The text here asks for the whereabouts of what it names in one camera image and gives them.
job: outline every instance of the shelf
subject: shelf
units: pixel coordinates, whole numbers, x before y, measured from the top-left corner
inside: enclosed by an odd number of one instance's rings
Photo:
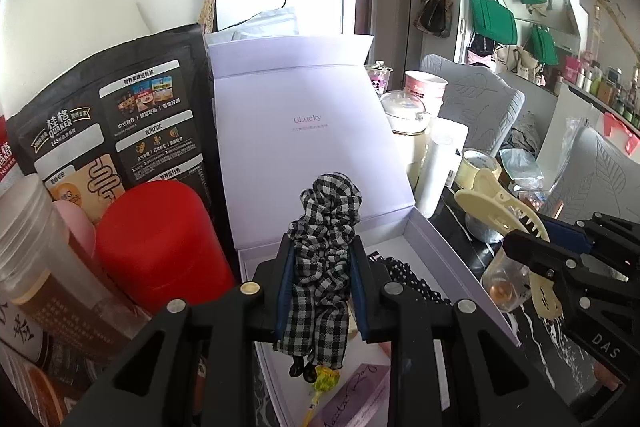
[[[566,82],[566,85],[567,85],[567,87],[569,88],[569,90],[572,93],[576,94],[577,96],[579,96],[581,99],[585,100],[586,102],[593,103],[593,107],[597,108],[597,110],[599,110],[600,112],[610,112],[611,114],[615,115],[618,118],[618,120],[620,120],[623,124],[625,124],[626,127],[632,133],[634,133],[636,136],[640,137],[640,129],[638,129],[637,127],[634,127],[633,125],[628,123],[628,121],[626,121],[624,118],[622,118],[622,116],[620,116],[618,113],[616,113],[613,110],[612,107],[609,107],[609,105],[605,104],[599,98],[593,96],[590,92],[586,92],[586,91],[580,89],[579,87],[574,86],[574,84],[570,84],[570,83]]]

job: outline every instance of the polka dot fabric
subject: polka dot fabric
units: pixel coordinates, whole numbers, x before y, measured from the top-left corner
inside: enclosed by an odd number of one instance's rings
[[[376,263],[385,265],[392,281],[416,290],[426,301],[451,304],[449,299],[443,299],[439,292],[432,290],[424,279],[418,279],[408,263],[403,263],[393,257],[382,257],[377,251],[370,254],[369,258]]]

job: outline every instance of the open box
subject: open box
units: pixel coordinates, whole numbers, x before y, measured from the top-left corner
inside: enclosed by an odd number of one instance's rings
[[[371,39],[292,36],[209,47],[220,163],[242,279],[276,256],[282,234],[302,214],[300,192],[320,174],[343,172],[362,194],[356,231],[367,253],[409,263],[419,279],[453,302],[474,300],[518,343],[475,276],[414,207],[391,129],[362,66]],[[310,387],[289,376],[287,355],[268,344],[258,344],[257,352],[280,424],[299,425]],[[358,336],[348,343],[340,380],[361,363],[390,361]],[[386,425],[386,404],[370,425]]]

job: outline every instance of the silver screw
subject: silver screw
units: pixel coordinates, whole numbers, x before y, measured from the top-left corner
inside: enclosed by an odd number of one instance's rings
[[[247,281],[240,286],[240,291],[245,295],[254,295],[260,291],[260,285],[254,281]]]
[[[385,292],[387,292],[389,295],[400,295],[402,293],[402,290],[404,290],[404,286],[402,286],[399,282],[391,281],[385,284]]]
[[[473,313],[476,311],[476,303],[469,299],[462,299],[462,301],[458,303],[458,309],[463,313]]]
[[[186,307],[187,303],[182,299],[174,299],[172,301],[169,301],[169,304],[167,304],[166,306],[167,310],[169,310],[169,313],[180,313]]]

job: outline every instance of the roll of tape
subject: roll of tape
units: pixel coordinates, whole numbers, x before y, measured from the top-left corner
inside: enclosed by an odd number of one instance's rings
[[[494,173],[496,180],[502,172],[502,168],[495,158],[475,149],[463,149],[462,160],[460,160],[460,167],[456,174],[458,187],[471,190],[474,187],[476,172],[480,169],[489,169]]]

